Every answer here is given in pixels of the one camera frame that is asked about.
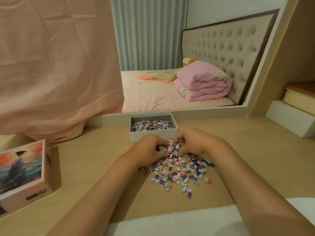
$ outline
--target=wooden desk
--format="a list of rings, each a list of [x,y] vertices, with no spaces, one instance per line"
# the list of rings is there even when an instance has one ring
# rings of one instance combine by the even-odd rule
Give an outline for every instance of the wooden desk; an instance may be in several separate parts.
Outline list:
[[[180,129],[198,127],[226,139],[235,150],[284,197],[315,197],[315,140],[302,139],[267,118],[220,118],[178,122]],[[0,148],[15,147],[30,139],[0,136]],[[53,147],[54,166],[60,162],[62,186],[2,219],[2,236],[46,234],[95,184],[129,143],[128,126],[86,129],[83,135]],[[192,186],[193,199],[173,185],[170,192],[136,172],[127,186],[111,221],[150,215],[220,207],[233,204],[224,184],[213,169],[213,184]]]

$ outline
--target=person's left hand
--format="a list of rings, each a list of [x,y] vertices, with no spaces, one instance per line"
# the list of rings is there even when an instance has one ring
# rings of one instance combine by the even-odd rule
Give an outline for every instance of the person's left hand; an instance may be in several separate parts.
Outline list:
[[[169,143],[157,135],[147,135],[136,142],[126,154],[136,161],[137,167],[144,167],[168,156],[166,151],[157,151],[157,145],[169,146]]]

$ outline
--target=dark wooden headboard trim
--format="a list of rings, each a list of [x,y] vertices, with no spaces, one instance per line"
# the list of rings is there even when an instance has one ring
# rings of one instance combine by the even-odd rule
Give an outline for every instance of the dark wooden headboard trim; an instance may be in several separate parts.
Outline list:
[[[260,49],[258,51],[257,58],[255,59],[255,62],[254,62],[253,67],[252,67],[252,70],[250,71],[250,75],[248,76],[248,79],[247,79],[247,81],[245,83],[243,92],[242,92],[241,97],[240,97],[240,99],[238,101],[238,105],[242,105],[244,103],[244,101],[245,101],[247,92],[250,89],[250,85],[251,85],[251,83],[252,83],[252,81],[254,79],[254,76],[255,76],[255,74],[257,72],[259,63],[260,63],[260,61],[262,59],[262,55],[263,55],[263,53],[265,51],[267,42],[269,40],[269,37],[270,37],[271,31],[273,29],[274,23],[275,23],[275,21],[277,19],[279,10],[280,9],[275,9],[275,10],[265,11],[265,12],[261,12],[261,13],[257,13],[257,14],[253,14],[253,15],[244,16],[244,17],[234,18],[234,19],[230,19],[230,20],[226,20],[226,21],[220,21],[220,22],[216,22],[216,23],[212,23],[212,24],[208,24],[208,25],[203,25],[203,26],[197,26],[197,27],[194,27],[194,28],[184,29],[181,32],[181,35],[180,35],[181,67],[183,66],[183,33],[184,33],[184,31],[186,31],[186,30],[194,30],[194,29],[208,27],[208,26],[220,25],[220,24],[225,24],[225,23],[230,23],[230,22],[242,21],[242,20],[246,20],[246,19],[251,19],[251,18],[255,18],[255,17],[267,16],[267,15],[273,14],[273,17],[270,20],[269,26],[268,26],[267,31],[265,33],[264,39],[262,41],[262,45],[261,45],[261,47],[260,47]]]

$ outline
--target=beige upholstered headboard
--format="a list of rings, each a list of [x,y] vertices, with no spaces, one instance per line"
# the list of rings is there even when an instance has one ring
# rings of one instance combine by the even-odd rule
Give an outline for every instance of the beige upholstered headboard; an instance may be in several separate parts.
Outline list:
[[[228,97],[241,105],[256,74],[279,10],[185,29],[182,59],[212,63],[225,71],[233,85]]]

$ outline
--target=white box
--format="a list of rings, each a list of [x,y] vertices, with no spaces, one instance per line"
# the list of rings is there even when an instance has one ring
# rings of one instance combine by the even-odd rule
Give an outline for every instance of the white box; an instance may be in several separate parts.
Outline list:
[[[152,130],[152,131],[132,131],[132,124],[140,121],[169,121],[172,125],[172,129]],[[178,134],[178,126],[171,112],[168,113],[149,113],[149,114],[131,114],[130,115],[130,127],[129,135],[130,142],[135,143],[143,138],[145,135],[158,135],[163,139],[173,139]]]
[[[315,136],[315,117],[282,100],[271,103],[266,117],[302,138]]]
[[[45,140],[0,153],[0,218],[52,193]]]

